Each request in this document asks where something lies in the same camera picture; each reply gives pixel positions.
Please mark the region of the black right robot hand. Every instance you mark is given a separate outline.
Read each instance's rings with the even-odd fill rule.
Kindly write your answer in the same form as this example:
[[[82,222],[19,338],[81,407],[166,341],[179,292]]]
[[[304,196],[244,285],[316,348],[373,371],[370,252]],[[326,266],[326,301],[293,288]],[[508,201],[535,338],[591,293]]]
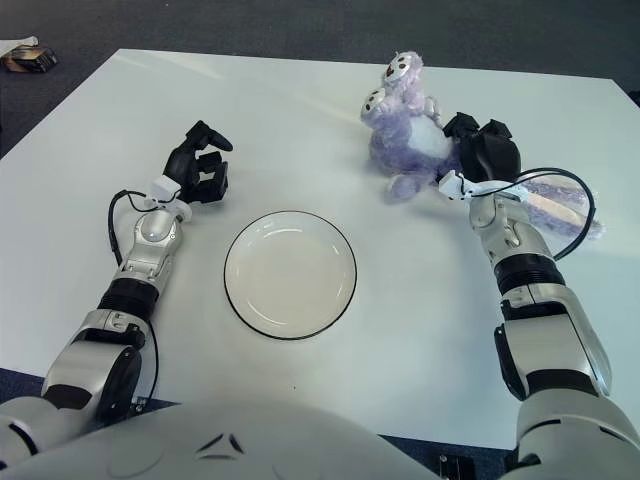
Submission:
[[[484,126],[458,112],[443,128],[454,141],[457,164],[438,181],[451,200],[472,199],[510,189],[521,174],[521,156],[508,127],[491,119]]]

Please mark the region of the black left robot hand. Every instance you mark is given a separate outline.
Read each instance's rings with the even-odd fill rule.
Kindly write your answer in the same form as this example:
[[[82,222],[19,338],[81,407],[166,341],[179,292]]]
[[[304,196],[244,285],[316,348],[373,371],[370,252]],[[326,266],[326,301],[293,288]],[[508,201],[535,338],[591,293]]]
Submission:
[[[232,150],[228,139],[197,121],[170,153],[162,176],[152,184],[151,198],[159,205],[222,200],[229,182],[228,163],[221,151]]]

